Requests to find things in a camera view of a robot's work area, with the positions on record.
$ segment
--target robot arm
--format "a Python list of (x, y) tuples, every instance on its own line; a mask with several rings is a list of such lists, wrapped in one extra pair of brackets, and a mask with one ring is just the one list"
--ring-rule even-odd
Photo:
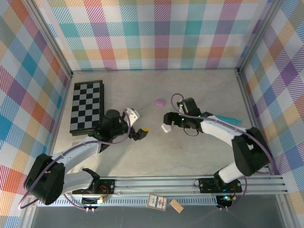
[(219, 124), (217, 123), (219, 119), (213, 114), (208, 112), (201, 113), (193, 98), (184, 99), (178, 102), (177, 105), (182, 110), (182, 113), (186, 115), (205, 117), (206, 119), (188, 118), (173, 112), (166, 113), (162, 124), (165, 132), (171, 131), (172, 124), (181, 128), (192, 128), (197, 130), (197, 132), (213, 135), (233, 148), (235, 161), (214, 174), (214, 182), (218, 188), (222, 188), (243, 176), (251, 176), (269, 163), (267, 155), (255, 142), (246, 135), (235, 131), (239, 129), (252, 135), (269, 150), (261, 132), (257, 128), (245, 129), (228, 123), (226, 125)]
[(68, 150), (48, 156), (41, 154), (38, 156), (27, 176), (24, 187), (29, 190), (31, 185), (41, 174), (41, 172), (55, 159), (64, 155), (58, 162), (55, 162), (51, 168), (44, 173), (43, 177), (38, 181), (37, 185), (31, 191), (38, 200), (49, 205), (53, 203), (61, 194), (78, 189), (87, 189), (92, 193), (99, 188), (99, 175), (90, 169), (82, 169), (77, 173), (68, 172), (81, 163), (85, 159), (96, 155), (107, 147), (108, 144), (102, 144), (98, 141), (112, 143), (119, 135), (128, 132), (128, 124), (130, 124), (129, 138), (135, 141), (144, 138), (148, 131), (140, 129), (136, 132), (133, 124), (139, 119), (139, 114), (134, 109), (127, 108), (130, 123), (127, 122), (127, 116), (117, 110), (108, 110), (103, 118), (103, 121), (97, 126), (92, 133), (89, 134), (82, 142), (75, 145), (73, 151), (65, 155)]

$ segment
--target checkered board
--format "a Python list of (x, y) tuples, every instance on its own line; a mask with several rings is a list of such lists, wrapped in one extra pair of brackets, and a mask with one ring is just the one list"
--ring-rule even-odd
[(70, 133), (88, 134), (104, 116), (104, 84), (102, 80), (75, 83)]

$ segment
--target pink ball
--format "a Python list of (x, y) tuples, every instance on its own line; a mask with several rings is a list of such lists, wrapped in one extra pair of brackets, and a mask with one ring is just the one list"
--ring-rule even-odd
[(163, 107), (165, 105), (166, 101), (164, 99), (156, 99), (155, 100), (155, 105), (157, 107)]

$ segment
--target blue object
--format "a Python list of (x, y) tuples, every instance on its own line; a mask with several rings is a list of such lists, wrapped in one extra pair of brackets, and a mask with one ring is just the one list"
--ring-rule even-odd
[(238, 120), (236, 118), (231, 118), (231, 117), (225, 117), (225, 116), (221, 116), (221, 115), (216, 115), (216, 117), (222, 121), (225, 121), (228, 124), (232, 124), (232, 125), (240, 125), (242, 124), (243, 121)]

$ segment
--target colorful checkered backdrop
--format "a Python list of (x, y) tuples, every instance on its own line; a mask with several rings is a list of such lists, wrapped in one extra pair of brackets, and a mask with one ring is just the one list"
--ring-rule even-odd
[(16, 227), (23, 182), (50, 146), (67, 76), (21, 0), (0, 0), (0, 228)]
[(259, 127), (304, 227), (304, 1), (285, 0), (245, 70)]
[(36, 0), (74, 70), (235, 68), (270, 2)]

